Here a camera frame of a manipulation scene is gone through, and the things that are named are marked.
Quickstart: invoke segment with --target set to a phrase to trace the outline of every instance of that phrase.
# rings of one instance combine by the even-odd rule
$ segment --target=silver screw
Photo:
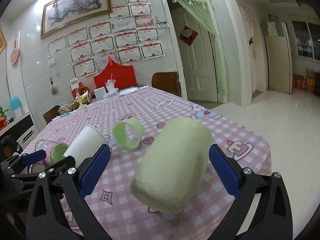
[[[69,174],[74,174],[74,173],[76,173],[76,168],[70,168],[70,169],[68,169],[68,173]]]
[[[250,168],[244,168],[243,172],[247,175],[250,175],[252,173],[252,170]]]
[[[274,175],[275,175],[276,178],[281,178],[281,173],[280,173],[280,172],[277,172],[277,171],[276,171],[276,172],[274,173]]]
[[[43,179],[45,177],[45,172],[40,172],[39,173],[39,178]]]

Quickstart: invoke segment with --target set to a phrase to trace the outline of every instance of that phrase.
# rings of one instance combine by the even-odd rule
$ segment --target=blue rubber pad
[[[22,164],[26,166],[30,166],[34,163],[42,161],[46,158],[47,154],[44,150],[40,150],[34,153],[26,154],[23,157]]]
[[[228,162],[223,158],[219,150],[214,145],[212,145],[209,149],[209,160],[216,170],[228,194],[238,198],[240,195],[239,179]]]
[[[108,165],[110,157],[110,148],[108,145],[106,145],[96,156],[96,158],[93,160],[93,162],[81,177],[81,186],[79,190],[80,197],[84,198],[87,195],[91,195],[103,171]]]

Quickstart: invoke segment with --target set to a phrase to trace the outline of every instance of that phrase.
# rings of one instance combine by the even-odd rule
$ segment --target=table
[[[270,147],[261,136],[211,110],[151,87],[124,97],[98,101],[64,118],[53,120],[25,152],[34,151],[40,139],[70,145],[84,125],[91,124],[108,139],[112,154],[93,193],[85,200],[108,234],[114,240],[201,239],[219,225],[234,200],[226,192],[211,164],[197,192],[179,215],[157,212],[138,201],[129,190],[134,171],[150,144],[166,122],[180,116],[206,125],[215,143],[242,167],[250,167],[262,175],[271,173]],[[117,122],[132,117],[142,122],[146,133],[138,149],[126,151],[115,144],[111,131]],[[79,233],[66,199],[61,202],[71,228]]]

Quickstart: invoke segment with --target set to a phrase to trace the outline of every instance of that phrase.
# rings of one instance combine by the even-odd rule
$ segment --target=sheer green curtain
[[[218,87],[224,96],[227,95],[227,74],[224,57],[222,57],[222,44],[220,38],[217,37],[214,24],[212,22],[209,8],[211,6],[207,0],[173,0],[178,2],[185,10],[191,14],[199,23],[201,23],[209,33],[214,36],[216,69],[218,72]]]

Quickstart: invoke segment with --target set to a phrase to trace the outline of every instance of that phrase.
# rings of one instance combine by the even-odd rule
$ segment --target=ceiling light
[[[311,4],[308,0],[296,0],[299,7],[303,10],[310,10],[312,8]]]

